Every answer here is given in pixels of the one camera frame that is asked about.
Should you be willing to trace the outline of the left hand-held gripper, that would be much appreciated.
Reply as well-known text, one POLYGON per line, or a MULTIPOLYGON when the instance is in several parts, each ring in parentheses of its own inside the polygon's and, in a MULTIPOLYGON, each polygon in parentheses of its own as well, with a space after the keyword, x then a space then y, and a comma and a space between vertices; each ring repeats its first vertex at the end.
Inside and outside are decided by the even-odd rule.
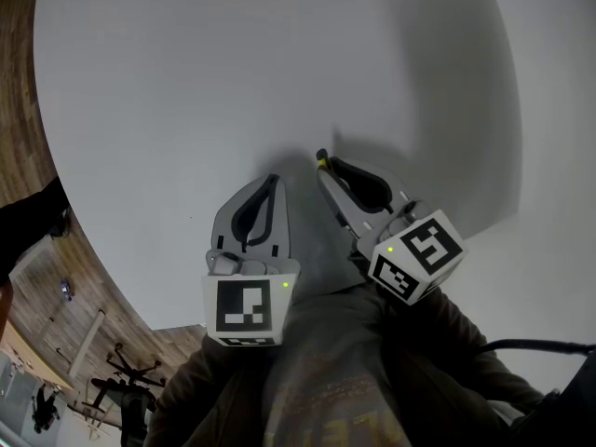
POLYGON ((299 263, 290 258, 287 193, 279 176, 247 184, 219 209, 211 247, 209 273, 201 278, 208 336, 229 347, 281 345, 299 263))

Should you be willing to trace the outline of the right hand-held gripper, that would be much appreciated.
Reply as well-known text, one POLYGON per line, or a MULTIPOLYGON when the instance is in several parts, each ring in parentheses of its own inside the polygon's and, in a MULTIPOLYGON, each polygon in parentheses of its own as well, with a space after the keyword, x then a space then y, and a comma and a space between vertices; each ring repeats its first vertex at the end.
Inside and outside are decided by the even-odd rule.
POLYGON ((327 158, 327 202, 340 225, 374 225, 375 213, 396 214, 357 242, 366 275, 406 305, 428 296, 467 255, 465 241, 442 210, 400 195, 392 174, 359 161, 327 158))

